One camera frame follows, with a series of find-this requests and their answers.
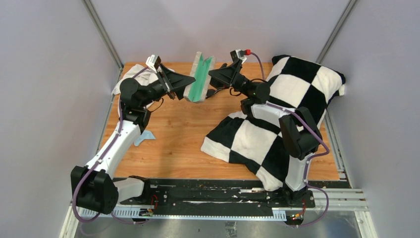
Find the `white crumpled cloth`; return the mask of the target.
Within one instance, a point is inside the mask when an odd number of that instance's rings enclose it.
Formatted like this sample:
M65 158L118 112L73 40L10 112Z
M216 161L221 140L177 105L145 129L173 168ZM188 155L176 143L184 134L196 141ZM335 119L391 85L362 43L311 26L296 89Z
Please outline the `white crumpled cloth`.
M119 99L121 94L120 84L127 78L134 78L142 86L147 86L155 81L158 81L156 74L153 73L152 70L140 64L135 64L134 66L130 67L125 74L123 74L122 78L114 86L111 94L117 99Z

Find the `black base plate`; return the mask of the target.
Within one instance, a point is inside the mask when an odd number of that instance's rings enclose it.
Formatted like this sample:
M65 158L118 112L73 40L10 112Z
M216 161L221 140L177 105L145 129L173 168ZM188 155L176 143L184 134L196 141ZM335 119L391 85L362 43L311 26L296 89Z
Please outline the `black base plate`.
M292 200L282 188L266 191L259 180L152 178L148 191L149 197L129 198L122 204L150 206L158 215L226 218L268 218L274 208L302 212L315 207L309 190Z

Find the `left aluminium frame post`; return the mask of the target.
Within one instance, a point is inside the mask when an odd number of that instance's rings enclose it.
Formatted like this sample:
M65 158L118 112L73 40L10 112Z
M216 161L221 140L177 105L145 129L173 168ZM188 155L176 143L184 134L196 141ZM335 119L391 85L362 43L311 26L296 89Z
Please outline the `left aluminium frame post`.
M115 64L117 65L117 67L119 68L120 71L123 70L124 64L122 62L122 60L120 59L117 50L115 48L115 46L113 45L111 38L109 37L105 26L103 25L99 14L97 13L94 4L92 3L91 0L81 0L81 2L83 3L87 13L89 14L96 30L98 31L100 37L102 38L107 50L109 51L113 61L115 62Z

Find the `right aluminium frame post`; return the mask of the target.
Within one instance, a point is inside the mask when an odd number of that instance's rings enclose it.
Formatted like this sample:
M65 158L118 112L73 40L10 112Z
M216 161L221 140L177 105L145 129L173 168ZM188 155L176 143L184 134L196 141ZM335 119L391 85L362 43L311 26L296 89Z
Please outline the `right aluminium frame post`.
M336 38L338 37L340 31L344 27L347 19L351 15L352 11L354 10L355 6L357 5L359 1L358 0L349 0L347 1L347 4L342 11L339 19L337 20L335 26L333 27L333 30L331 31L327 41L325 42L324 46L322 47L318 57L316 58L316 63L322 64L325 57L327 56L329 50L333 46Z

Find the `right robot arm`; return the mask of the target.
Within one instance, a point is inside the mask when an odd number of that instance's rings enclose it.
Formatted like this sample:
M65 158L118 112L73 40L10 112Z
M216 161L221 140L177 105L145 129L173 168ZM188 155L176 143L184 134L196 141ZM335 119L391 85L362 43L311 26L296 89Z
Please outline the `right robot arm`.
M242 61L209 71L212 86L244 95L241 110L227 116L206 135L201 150L217 159L242 164L262 182L266 191L295 207L308 192L307 170L322 136L310 111L270 101L271 84L248 79Z

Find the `light blue lens cloth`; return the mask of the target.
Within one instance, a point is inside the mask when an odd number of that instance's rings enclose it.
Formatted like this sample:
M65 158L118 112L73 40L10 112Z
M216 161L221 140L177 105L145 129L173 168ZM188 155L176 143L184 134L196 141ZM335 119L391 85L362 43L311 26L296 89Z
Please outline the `light blue lens cloth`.
M154 134L149 130L144 130L141 135L134 140L134 146L139 146L145 140L156 140Z

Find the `grey glasses case green lining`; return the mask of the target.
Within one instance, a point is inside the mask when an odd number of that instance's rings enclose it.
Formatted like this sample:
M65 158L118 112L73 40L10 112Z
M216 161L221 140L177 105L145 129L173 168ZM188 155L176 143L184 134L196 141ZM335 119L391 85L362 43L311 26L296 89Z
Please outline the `grey glasses case green lining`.
M201 103L206 99L211 79L209 71L214 69L215 62L214 56L204 58L202 52L196 53L190 71L190 76L195 78L195 82L188 85L183 94L188 102Z

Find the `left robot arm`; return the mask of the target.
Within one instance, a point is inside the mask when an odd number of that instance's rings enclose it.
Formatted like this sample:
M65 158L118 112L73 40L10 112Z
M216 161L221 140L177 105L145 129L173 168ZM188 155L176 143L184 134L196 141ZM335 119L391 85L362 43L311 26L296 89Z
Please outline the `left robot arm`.
M78 208L100 214L111 214L118 203L133 198L138 204L148 204L152 198L150 183L146 178L131 176L114 181L115 170L130 146L144 132L151 111L147 105L160 101L165 95L182 99L184 89L195 78L174 72L164 65L154 67L157 80L141 85L134 77L122 79L119 85L118 116L110 138L98 153L84 166L75 166L70 174L72 186L72 210L75 217L84 223Z

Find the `aluminium frame post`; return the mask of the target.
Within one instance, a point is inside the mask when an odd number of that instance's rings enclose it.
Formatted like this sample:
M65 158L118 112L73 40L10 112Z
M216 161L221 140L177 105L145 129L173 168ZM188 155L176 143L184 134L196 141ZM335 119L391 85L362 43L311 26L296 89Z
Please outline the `aluminium frame post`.
M318 57L316 58L316 63L322 64L325 57L327 56L329 50L333 46L336 38L338 37L340 31L344 27L347 19L351 15L352 11L354 10L355 6L357 5L359 1L358 0L349 0L347 1L347 4L342 11L339 19L337 20L335 26L333 27L333 30L331 31L327 41L325 42L324 46L322 47Z
M105 26L103 25L99 14L97 13L94 4L92 3L91 0L81 0L81 2L83 3L87 13L89 14L96 30L98 31L100 37L102 38L107 50L109 51L113 61L115 62L115 64L117 65L117 67L119 68L120 71L123 70L124 64L122 62L122 60L120 59L117 50L115 48L115 46L113 45L111 38L109 37Z

